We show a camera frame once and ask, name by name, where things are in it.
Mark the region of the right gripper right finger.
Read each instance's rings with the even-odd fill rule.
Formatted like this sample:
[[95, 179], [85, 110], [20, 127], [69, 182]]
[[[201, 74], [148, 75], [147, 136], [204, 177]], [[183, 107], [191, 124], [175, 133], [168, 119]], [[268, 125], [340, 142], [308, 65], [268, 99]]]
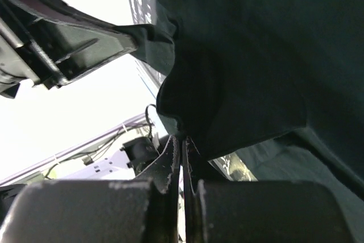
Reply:
[[188, 242], [353, 242], [333, 194], [305, 181], [234, 182], [182, 144]]

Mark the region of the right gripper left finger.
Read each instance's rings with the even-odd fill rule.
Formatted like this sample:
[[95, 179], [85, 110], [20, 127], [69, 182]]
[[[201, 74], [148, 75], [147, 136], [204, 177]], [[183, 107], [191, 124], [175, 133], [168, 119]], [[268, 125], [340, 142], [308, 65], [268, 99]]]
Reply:
[[16, 196], [2, 242], [177, 242], [180, 148], [162, 154], [131, 180], [52, 180]]

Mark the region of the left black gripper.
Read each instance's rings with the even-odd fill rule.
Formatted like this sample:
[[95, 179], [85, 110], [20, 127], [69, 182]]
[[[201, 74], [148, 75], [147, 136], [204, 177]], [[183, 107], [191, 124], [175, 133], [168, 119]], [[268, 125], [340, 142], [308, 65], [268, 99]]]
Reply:
[[66, 86], [137, 48], [129, 32], [63, 0], [1, 0], [2, 97], [25, 80]]

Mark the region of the black t-shirt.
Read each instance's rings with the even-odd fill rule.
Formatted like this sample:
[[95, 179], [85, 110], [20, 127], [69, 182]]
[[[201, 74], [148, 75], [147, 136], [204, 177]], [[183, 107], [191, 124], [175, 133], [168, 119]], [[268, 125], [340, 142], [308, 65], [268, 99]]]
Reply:
[[123, 27], [166, 76], [156, 107], [207, 160], [328, 187], [363, 241], [363, 0], [155, 0]]

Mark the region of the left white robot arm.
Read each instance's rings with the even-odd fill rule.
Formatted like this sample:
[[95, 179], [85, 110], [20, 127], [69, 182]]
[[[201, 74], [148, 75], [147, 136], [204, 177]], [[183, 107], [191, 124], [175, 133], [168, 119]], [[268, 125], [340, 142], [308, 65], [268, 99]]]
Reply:
[[126, 125], [142, 123], [155, 96], [129, 55], [60, 89], [23, 82], [15, 99], [1, 99], [1, 183], [132, 178], [121, 148], [147, 129]]

